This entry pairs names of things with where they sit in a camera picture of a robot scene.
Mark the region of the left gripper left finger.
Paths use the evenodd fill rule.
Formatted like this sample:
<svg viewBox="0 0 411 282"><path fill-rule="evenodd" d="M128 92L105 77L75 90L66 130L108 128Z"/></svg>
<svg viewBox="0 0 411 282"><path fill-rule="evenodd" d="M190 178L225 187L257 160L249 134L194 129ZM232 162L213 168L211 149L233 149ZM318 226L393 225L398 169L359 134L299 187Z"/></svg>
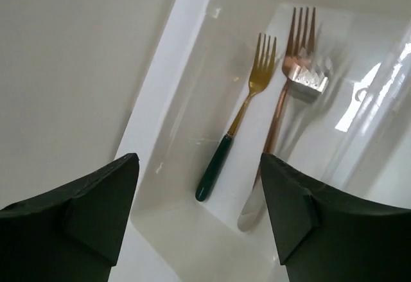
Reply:
<svg viewBox="0 0 411 282"><path fill-rule="evenodd" d="M108 281L139 176L125 154L84 177L1 209L1 281Z"/></svg>

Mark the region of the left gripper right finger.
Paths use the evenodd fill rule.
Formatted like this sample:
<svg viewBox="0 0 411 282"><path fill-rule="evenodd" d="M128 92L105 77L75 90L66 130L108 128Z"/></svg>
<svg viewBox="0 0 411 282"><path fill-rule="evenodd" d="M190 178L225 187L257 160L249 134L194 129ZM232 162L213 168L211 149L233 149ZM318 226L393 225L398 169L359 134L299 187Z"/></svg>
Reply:
<svg viewBox="0 0 411 282"><path fill-rule="evenodd" d="M410 210L356 197L272 154L261 180L290 281L409 281Z"/></svg>

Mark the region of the gold fork green handle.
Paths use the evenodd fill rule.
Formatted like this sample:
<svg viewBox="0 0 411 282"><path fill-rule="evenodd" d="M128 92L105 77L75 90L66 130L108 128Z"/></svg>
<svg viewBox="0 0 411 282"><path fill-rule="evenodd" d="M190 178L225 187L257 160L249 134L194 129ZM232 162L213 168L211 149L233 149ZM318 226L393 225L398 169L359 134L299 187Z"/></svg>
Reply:
<svg viewBox="0 0 411 282"><path fill-rule="evenodd" d="M210 196L251 100L268 87L274 75L276 53L277 37L260 33L248 80L248 94L202 174L195 191L197 201L203 202Z"/></svg>

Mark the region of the rose gold fork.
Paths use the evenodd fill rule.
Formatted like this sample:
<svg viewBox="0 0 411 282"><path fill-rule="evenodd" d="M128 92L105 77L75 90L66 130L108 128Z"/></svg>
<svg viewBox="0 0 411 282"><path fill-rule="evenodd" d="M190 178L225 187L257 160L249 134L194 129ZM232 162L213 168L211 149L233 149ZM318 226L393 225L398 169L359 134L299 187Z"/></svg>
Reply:
<svg viewBox="0 0 411 282"><path fill-rule="evenodd" d="M281 127L281 118L285 110L285 101L292 81L290 77L294 66L308 67L311 60L308 56L311 55L315 48L315 16L316 8L313 8L311 13L311 22L309 22L310 9L306 7L303 12L303 7L299 8L298 21L296 21L296 7L293 8L292 21L290 23L290 32L286 51L284 55L281 71L286 77L286 81L281 89L275 112L268 130L267 138L263 148L263 153L272 153L277 143L277 135Z"/></svg>

